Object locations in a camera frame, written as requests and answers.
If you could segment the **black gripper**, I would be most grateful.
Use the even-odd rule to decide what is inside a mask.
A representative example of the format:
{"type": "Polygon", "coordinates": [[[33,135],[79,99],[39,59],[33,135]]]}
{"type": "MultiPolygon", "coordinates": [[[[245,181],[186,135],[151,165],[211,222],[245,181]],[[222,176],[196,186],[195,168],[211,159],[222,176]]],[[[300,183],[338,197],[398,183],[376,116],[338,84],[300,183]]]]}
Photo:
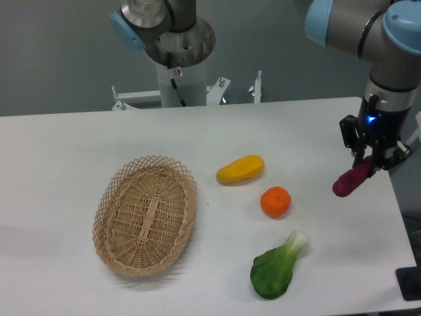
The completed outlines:
{"type": "Polygon", "coordinates": [[[409,113],[380,109],[377,94],[363,99],[355,117],[347,115],[339,122],[345,147],[354,157],[353,167],[361,164],[367,147],[372,149],[368,178],[383,169],[385,171],[402,163],[412,149],[401,142],[401,130],[409,113]]]}

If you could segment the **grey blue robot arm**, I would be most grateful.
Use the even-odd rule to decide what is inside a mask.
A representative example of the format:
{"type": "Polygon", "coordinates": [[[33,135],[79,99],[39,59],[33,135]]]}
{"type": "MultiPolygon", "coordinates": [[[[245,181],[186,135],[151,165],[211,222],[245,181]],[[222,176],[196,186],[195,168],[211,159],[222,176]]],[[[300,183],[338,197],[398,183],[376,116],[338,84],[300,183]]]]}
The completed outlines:
{"type": "MultiPolygon", "coordinates": [[[[163,107],[220,102],[222,88],[205,84],[215,34],[194,1],[123,1],[111,25],[130,49],[154,62],[163,107]]],[[[371,65],[358,116],[339,123],[353,167],[373,175],[403,162],[411,150],[401,129],[420,88],[420,2],[313,1],[305,33],[371,65]]]]}

